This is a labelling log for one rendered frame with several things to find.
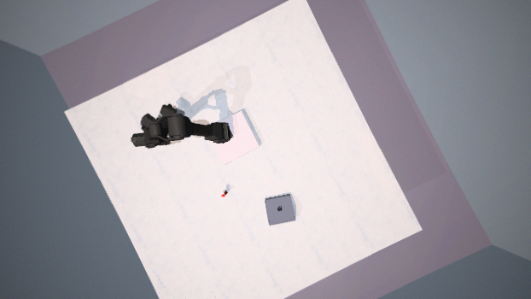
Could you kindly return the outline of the grey sloped panel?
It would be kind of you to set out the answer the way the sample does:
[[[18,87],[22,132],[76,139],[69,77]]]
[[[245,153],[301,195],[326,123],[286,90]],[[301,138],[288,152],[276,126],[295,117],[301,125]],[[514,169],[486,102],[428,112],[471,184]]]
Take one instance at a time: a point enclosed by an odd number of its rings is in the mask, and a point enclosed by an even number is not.
[[[291,196],[265,200],[265,208],[269,226],[295,220]]]

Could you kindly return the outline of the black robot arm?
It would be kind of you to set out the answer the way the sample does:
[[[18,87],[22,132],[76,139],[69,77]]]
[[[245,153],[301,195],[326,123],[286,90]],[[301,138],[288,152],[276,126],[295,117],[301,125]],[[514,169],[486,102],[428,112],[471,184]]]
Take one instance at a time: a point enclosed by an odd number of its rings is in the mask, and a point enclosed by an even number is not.
[[[168,135],[162,130],[162,125],[167,122]],[[163,115],[155,118],[146,114],[140,121],[143,133],[132,135],[131,141],[135,147],[144,146],[148,149],[155,146],[170,144],[170,141],[184,140],[194,136],[203,136],[205,140],[213,141],[216,144],[224,144],[233,138],[227,122],[213,122],[208,125],[192,123],[189,117],[181,114]]]

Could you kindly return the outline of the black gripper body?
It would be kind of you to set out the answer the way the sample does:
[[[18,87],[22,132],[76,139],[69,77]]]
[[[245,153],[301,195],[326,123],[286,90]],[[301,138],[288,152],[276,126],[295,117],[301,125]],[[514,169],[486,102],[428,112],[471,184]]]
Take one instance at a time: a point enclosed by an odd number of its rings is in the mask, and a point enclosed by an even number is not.
[[[163,116],[163,115],[168,115],[168,114],[176,114],[177,113],[177,110],[175,108],[171,108],[171,107],[168,107],[166,105],[163,105],[162,108],[161,108],[161,111],[160,111],[160,114]],[[167,125],[167,122],[162,125],[162,130],[165,130],[168,134],[168,125]]]

